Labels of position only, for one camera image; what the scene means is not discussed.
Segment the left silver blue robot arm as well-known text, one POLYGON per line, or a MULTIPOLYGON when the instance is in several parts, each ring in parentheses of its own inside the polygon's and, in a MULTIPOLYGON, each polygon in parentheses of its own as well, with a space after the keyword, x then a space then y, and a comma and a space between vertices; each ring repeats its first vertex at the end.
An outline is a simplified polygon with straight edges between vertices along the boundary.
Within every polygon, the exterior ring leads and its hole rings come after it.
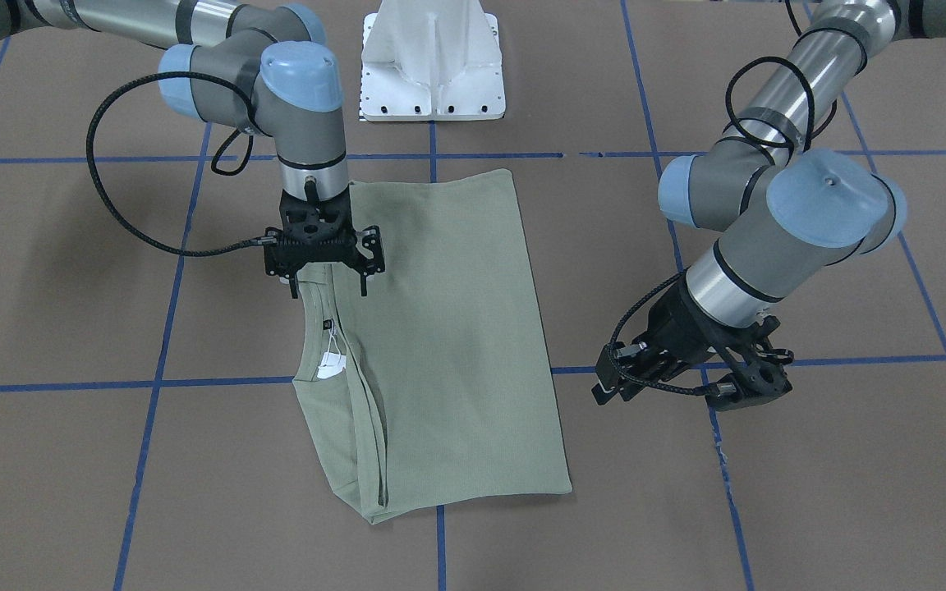
POLYGON ((792 352, 774 347, 772 308, 820 269, 869 254, 907 220, 898 185, 815 144, 845 86, 886 46, 946 38, 946 1, 823 1, 787 57, 702 156, 659 178, 669 221, 719 232, 690 267, 641 298, 647 326, 613 334, 595 366, 598 404, 647 388, 701 396, 717 411, 791 391, 792 352))

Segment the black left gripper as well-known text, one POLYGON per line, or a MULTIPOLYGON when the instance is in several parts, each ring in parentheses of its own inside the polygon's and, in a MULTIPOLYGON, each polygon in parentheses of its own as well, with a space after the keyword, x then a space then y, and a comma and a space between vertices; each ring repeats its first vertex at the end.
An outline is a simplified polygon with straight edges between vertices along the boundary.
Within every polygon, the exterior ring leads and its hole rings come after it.
POLYGON ((604 345, 595 365, 598 379, 590 389, 598 406, 619 397, 633 400, 647 387, 667 387, 669 381, 706 360, 719 355, 731 373, 709 387, 735 387, 737 361, 731 349, 737 344, 737 330, 714 321, 697 304, 686 284, 660 284, 638 300, 620 318, 614 336, 630 317, 661 289, 665 293, 650 308, 645 332, 631 343, 615 341, 604 345))

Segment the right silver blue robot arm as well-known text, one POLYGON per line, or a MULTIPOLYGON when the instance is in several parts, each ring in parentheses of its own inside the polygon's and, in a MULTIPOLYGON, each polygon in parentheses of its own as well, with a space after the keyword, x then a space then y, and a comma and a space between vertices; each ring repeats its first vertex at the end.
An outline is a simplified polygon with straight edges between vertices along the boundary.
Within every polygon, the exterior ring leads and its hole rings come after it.
POLYGON ((41 27, 98 31, 163 50, 155 74, 124 84, 100 104, 85 140, 95 191, 125 231, 177 257, 260 247, 265 272, 286 280, 292 292, 309 264, 344 264, 363 283, 384 272, 382 232, 353 225, 337 57, 310 8, 288 3, 264 10, 236 1, 0 1, 0 41, 41 27), (95 134, 110 106, 148 84, 157 84, 174 112, 232 128, 232 137, 273 140, 282 173, 279 227, 217 250, 184 250, 150 238, 122 216, 95 164, 95 134))

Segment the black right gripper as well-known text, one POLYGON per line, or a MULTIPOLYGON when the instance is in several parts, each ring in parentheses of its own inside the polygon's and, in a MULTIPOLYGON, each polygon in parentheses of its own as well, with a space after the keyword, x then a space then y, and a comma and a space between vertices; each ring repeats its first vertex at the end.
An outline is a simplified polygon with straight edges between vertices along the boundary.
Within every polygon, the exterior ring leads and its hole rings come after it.
POLYGON ((382 233, 379 226, 358 232, 351 214, 348 187, 331 199, 301 199, 282 192, 282 227, 266 229, 265 272, 286 277, 292 299, 300 300, 301 280, 296 274, 305 265, 342 263, 360 274, 360 296, 365 298, 372 274, 383 272, 382 233))

